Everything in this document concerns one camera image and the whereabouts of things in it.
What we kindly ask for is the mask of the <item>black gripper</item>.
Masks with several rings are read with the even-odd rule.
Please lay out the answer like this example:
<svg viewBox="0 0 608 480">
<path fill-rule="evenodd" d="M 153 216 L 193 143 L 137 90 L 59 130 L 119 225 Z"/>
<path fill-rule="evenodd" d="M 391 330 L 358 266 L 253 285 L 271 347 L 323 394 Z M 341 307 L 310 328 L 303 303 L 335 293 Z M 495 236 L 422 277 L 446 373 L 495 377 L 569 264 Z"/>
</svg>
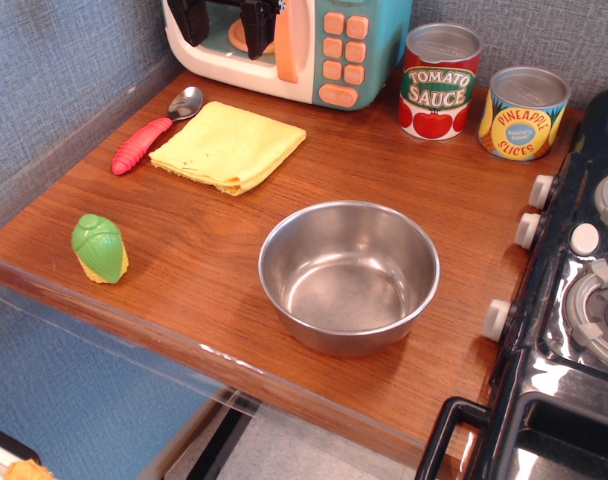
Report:
<svg viewBox="0 0 608 480">
<path fill-rule="evenodd" d="M 274 40 L 276 17 L 286 8 L 283 0 L 211 0 L 240 8 L 248 56 L 260 58 Z M 210 21 L 206 0 L 168 0 L 171 14 L 184 40 L 199 46 L 209 35 Z"/>
</svg>

